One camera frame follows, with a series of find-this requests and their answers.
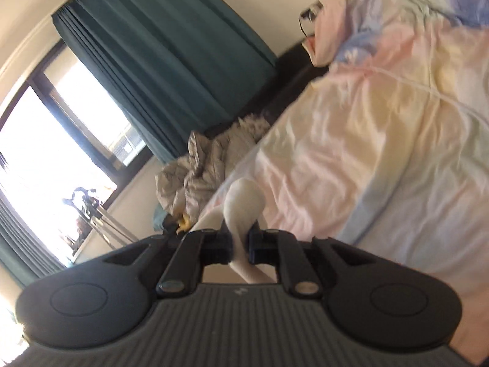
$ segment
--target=teal curtain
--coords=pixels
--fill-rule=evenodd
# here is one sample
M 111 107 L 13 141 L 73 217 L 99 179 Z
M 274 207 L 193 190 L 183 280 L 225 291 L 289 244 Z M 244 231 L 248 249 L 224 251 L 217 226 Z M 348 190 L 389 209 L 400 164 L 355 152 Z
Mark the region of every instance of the teal curtain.
M 53 22 L 162 161 L 275 73 L 275 55 L 222 0 L 71 0 Z
M 22 288 L 65 268 L 29 230 L 1 190 L 0 264 Z

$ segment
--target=ribbed black surface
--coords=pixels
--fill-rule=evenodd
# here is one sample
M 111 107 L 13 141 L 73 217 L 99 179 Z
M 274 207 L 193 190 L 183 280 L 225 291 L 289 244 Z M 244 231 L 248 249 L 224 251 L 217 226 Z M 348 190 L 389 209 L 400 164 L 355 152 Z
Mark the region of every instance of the ribbed black surface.
M 161 301 L 136 331 L 96 349 L 33 344 L 22 367 L 469 367 L 448 347 L 395 355 L 339 332 L 321 306 L 286 295 L 280 285 L 201 284 L 182 300 Z

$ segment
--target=wrinkled fabric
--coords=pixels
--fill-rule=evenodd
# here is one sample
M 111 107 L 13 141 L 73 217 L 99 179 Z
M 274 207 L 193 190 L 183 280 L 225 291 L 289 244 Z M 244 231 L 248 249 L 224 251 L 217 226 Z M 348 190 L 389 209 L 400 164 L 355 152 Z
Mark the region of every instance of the wrinkled fabric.
M 269 128 L 265 119 L 248 116 L 212 140 L 193 131 L 189 153 L 156 175 L 156 194 L 163 209 L 175 217 L 185 213 L 191 224 L 196 223 L 214 192 Z
M 489 354 L 489 29 L 424 1 L 324 1 L 305 46 L 315 65 L 336 62 L 208 205 L 246 177 L 264 191 L 269 228 L 442 279 L 464 308 L 451 344 L 478 364 Z

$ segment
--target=blanket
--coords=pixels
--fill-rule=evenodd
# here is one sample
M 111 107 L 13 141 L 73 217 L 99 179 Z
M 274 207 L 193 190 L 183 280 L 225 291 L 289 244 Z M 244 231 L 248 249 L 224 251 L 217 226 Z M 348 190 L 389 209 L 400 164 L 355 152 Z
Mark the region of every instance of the blanket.
M 214 192 L 269 128 L 265 119 L 250 115 L 213 139 L 193 131 L 189 153 L 156 175 L 156 195 L 163 209 L 176 218 L 185 216 L 189 225 L 196 223 Z
M 489 354 L 489 29 L 457 0 L 325 0 L 309 84 L 221 186 L 263 189 L 269 228 L 336 237 L 447 282 L 452 345 Z

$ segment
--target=pastel tie-dye bed sheet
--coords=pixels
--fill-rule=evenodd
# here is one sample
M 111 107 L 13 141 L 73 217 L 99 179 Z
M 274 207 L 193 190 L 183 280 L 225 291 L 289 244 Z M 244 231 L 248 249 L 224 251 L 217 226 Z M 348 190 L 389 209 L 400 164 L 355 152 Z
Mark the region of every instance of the pastel tie-dye bed sheet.
M 487 0 L 325 0 L 308 85 L 239 177 L 268 227 L 336 237 L 438 277 L 464 314 L 452 346 L 489 355 Z

